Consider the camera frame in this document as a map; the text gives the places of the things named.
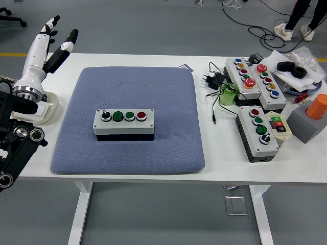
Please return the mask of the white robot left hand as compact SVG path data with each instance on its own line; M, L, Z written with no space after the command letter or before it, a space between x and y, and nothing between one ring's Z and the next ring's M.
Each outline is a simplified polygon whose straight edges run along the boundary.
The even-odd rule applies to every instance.
M50 19L35 37L25 61L22 77L15 83L13 91L43 92L41 85L48 73L54 73L71 54L77 41L79 31L71 31L66 40L48 57L50 39L54 36L52 28L59 21L60 16Z

